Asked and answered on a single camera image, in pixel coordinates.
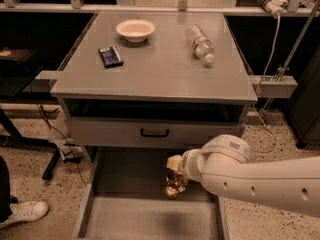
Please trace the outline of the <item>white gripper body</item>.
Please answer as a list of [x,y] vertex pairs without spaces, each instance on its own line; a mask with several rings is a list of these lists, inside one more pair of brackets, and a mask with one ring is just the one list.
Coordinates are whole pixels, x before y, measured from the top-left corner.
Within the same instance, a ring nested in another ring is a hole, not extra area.
[[200,149],[192,149],[183,153],[180,161],[180,171],[188,179],[196,182],[201,181],[201,172],[208,159]]

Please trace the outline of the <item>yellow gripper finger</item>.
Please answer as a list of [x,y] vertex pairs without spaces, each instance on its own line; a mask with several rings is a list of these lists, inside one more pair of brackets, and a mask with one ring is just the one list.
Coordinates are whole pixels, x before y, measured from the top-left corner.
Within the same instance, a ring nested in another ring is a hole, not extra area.
[[167,168],[171,169],[173,171],[179,171],[181,160],[182,160],[181,155],[174,155],[174,156],[169,157],[167,160]]

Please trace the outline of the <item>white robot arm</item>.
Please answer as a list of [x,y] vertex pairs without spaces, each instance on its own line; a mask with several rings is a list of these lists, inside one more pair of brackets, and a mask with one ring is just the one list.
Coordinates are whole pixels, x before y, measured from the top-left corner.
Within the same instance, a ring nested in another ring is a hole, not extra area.
[[200,183],[209,193],[312,217],[320,216],[320,157],[251,163],[250,146],[233,135],[219,135],[200,149],[167,160],[178,176],[169,193]]

